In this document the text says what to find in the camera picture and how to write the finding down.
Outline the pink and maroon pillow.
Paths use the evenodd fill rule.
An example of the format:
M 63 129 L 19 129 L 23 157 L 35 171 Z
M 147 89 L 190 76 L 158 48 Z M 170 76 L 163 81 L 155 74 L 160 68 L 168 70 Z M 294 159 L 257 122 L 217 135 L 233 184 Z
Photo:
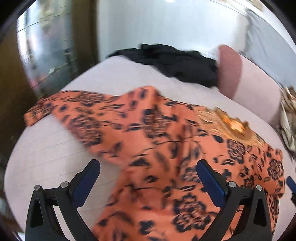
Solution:
M 280 86 L 227 45 L 218 47 L 218 89 L 272 127 L 280 124 Z

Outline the stained glass wooden door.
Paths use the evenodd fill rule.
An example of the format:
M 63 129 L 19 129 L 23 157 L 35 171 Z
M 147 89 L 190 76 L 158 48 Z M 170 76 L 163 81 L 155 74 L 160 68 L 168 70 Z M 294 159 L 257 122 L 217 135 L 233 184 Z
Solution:
M 96 1 L 1 1 L 1 119 L 97 64 Z

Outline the beige patterned scarf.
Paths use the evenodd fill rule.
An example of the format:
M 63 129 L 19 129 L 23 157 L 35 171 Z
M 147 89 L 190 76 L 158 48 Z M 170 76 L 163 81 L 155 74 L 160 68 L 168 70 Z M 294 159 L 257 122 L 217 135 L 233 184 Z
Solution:
M 295 89 L 293 86 L 285 87 L 281 92 L 280 124 L 277 132 L 295 160 L 295 120 L 296 120 Z

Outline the orange black floral garment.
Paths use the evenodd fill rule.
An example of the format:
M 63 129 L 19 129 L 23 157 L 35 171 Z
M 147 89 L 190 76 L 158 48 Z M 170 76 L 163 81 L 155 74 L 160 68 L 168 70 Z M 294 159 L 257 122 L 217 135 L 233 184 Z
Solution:
M 121 166 L 93 234 L 98 240 L 198 240 L 218 215 L 196 173 L 205 160 L 226 181 L 263 188 L 275 231 L 285 191 L 282 151 L 220 109 L 170 100 L 145 86 L 112 96 L 61 91 L 24 116 L 54 115 L 91 153 Z

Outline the grey pillow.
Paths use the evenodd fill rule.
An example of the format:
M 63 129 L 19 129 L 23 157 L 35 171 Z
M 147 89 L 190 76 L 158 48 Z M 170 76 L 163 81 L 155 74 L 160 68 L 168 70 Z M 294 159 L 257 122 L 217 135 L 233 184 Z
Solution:
M 295 52 L 281 35 L 248 9 L 242 54 L 282 86 L 295 87 Z

